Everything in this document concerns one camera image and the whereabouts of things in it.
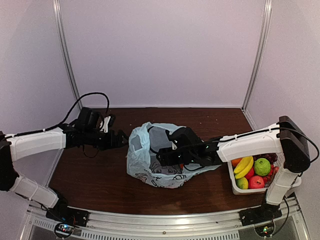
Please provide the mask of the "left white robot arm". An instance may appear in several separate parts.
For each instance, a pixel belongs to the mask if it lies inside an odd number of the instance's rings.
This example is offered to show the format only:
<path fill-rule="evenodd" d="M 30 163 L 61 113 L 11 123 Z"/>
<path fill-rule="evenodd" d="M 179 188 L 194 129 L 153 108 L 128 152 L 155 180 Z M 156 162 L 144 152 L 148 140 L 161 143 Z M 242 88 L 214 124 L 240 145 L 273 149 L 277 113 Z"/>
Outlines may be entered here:
<path fill-rule="evenodd" d="M 92 146 L 99 152 L 121 148 L 128 136 L 112 130 L 116 117 L 84 107 L 71 123 L 61 122 L 48 129 L 0 135 L 0 190 L 14 192 L 48 209 L 61 222 L 72 218 L 72 211 L 54 190 L 43 186 L 14 169 L 13 162 L 40 153 Z"/>

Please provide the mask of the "yellow banana bunch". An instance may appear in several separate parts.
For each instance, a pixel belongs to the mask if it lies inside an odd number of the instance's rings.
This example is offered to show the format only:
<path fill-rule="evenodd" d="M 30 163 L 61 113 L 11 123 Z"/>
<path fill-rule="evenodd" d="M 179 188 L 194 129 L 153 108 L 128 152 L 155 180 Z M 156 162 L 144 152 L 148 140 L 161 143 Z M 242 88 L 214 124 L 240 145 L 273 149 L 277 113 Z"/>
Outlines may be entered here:
<path fill-rule="evenodd" d="M 254 158 L 252 156 L 243 157 L 233 170 L 236 180 L 245 177 L 252 169 L 254 164 Z"/>

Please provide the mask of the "dark purple grape bunch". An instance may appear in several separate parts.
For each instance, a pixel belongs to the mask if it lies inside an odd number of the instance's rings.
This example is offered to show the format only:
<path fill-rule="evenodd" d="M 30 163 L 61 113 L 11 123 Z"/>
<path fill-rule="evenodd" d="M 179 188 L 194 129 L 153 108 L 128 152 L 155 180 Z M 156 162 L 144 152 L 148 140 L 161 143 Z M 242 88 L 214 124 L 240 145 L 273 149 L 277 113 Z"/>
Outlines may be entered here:
<path fill-rule="evenodd" d="M 278 155 L 276 153 L 265 153 L 265 154 L 258 154 L 253 156 L 253 159 L 255 161 L 260 158 L 267 159 L 270 162 L 270 164 L 274 164 L 275 162 L 278 161 Z"/>

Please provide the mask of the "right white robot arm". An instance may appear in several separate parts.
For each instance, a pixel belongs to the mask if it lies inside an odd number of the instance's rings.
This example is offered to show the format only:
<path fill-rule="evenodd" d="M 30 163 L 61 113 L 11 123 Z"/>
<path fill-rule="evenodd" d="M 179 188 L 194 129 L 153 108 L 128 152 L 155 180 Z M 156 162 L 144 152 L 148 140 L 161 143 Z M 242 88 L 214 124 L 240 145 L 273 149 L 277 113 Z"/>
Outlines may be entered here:
<path fill-rule="evenodd" d="M 311 165 L 308 144 L 311 142 L 288 117 L 266 128 L 232 136 L 202 140 L 189 127 L 180 127 L 165 135 L 170 147 L 152 150 L 163 167 L 190 164 L 201 168 L 221 165 L 235 159 L 257 163 L 267 160 L 278 165 L 267 188 L 265 203 L 256 210 L 259 220 L 268 220 L 291 188 L 296 178 Z"/>

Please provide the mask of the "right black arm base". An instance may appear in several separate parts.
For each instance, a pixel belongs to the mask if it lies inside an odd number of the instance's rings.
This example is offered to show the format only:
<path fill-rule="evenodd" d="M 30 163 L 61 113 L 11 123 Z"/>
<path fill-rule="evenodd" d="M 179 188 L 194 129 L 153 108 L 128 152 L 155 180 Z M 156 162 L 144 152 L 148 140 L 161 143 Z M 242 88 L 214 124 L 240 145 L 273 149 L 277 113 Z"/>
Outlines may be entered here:
<path fill-rule="evenodd" d="M 265 201 L 257 207 L 247 208 L 238 212 L 242 226 L 255 225 L 280 218 L 280 205 L 271 205 Z"/>

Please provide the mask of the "orange mandarin fruit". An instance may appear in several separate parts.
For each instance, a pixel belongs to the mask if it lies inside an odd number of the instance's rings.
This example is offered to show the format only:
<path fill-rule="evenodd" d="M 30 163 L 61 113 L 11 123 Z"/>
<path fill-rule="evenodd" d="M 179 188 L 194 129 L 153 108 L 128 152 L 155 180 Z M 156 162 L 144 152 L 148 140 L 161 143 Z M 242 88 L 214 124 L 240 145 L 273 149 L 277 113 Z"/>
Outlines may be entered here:
<path fill-rule="evenodd" d="M 237 165 L 240 163 L 241 160 L 242 160 L 242 158 L 233 159 L 233 160 L 231 161 L 232 166 L 233 166 L 234 168 L 236 168 Z"/>

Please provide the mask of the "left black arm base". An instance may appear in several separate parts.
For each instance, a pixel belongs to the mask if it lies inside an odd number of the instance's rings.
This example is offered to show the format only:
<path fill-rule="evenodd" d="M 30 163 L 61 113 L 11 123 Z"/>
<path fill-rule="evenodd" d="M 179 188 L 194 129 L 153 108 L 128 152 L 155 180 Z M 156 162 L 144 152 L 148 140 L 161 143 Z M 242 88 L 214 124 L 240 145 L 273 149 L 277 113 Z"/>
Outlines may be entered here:
<path fill-rule="evenodd" d="M 45 208 L 46 217 L 55 221 L 74 226 L 74 227 L 86 227 L 89 212 L 87 210 L 81 210 L 69 207 L 68 201 L 64 197 L 60 197 L 53 208 Z"/>

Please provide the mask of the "light blue plastic bag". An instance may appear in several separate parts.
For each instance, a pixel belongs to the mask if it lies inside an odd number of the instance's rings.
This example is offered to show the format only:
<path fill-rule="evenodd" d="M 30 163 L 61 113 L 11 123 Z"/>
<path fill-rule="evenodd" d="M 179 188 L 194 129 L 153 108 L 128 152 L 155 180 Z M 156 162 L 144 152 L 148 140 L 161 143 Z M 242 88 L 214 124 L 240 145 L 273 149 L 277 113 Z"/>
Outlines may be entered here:
<path fill-rule="evenodd" d="M 192 177 L 214 171 L 222 165 L 217 154 L 218 139 L 213 138 L 208 144 L 203 141 L 201 156 L 207 158 L 207 166 L 200 167 L 198 164 L 189 164 L 184 167 L 180 165 L 161 166 L 156 158 L 157 151 L 172 145 L 165 131 L 172 133 L 181 127 L 186 126 L 146 122 L 134 128 L 128 140 L 127 174 L 156 188 L 175 189 L 183 186 Z"/>

